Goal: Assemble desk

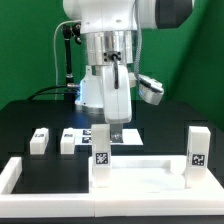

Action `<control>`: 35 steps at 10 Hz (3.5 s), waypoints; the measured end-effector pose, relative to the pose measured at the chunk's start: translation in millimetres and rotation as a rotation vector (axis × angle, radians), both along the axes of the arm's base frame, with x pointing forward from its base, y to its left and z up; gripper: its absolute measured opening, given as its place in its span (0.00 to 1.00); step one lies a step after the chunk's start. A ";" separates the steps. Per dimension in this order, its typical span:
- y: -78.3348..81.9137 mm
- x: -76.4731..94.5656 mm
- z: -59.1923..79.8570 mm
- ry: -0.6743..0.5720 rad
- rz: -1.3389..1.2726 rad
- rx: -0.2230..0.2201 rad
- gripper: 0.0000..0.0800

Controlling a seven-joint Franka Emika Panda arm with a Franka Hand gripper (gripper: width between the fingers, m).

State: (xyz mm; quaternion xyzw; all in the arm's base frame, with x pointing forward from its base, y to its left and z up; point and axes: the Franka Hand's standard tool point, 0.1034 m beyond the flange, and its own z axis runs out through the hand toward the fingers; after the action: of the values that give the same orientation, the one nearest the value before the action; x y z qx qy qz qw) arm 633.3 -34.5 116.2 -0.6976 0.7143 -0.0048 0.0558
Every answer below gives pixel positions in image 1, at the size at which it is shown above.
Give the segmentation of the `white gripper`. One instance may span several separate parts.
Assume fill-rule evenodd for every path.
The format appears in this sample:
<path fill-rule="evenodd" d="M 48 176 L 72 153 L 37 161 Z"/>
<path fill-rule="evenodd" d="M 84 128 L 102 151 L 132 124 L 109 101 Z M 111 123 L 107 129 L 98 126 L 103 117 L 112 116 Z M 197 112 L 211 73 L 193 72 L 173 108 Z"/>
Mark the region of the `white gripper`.
<path fill-rule="evenodd" d="M 115 75 L 112 66 L 103 66 L 102 95 L 105 121 L 110 125 L 110 138 L 113 143 L 122 143 L 123 125 L 132 118 L 130 84 L 128 70 L 125 66 L 118 66 L 118 88 L 114 87 Z"/>

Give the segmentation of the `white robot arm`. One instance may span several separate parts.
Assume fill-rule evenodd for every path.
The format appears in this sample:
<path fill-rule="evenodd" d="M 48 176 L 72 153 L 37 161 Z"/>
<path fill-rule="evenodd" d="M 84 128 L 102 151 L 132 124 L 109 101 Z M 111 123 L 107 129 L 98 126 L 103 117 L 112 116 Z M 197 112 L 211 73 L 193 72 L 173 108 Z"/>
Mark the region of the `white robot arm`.
<path fill-rule="evenodd" d="M 147 103 L 157 105 L 162 84 L 139 73 L 144 29 L 180 27 L 195 0 L 63 0 L 66 15 L 78 25 L 86 46 L 86 74 L 75 104 L 102 112 L 110 138 L 123 141 L 123 125 L 131 121 L 134 86 Z"/>

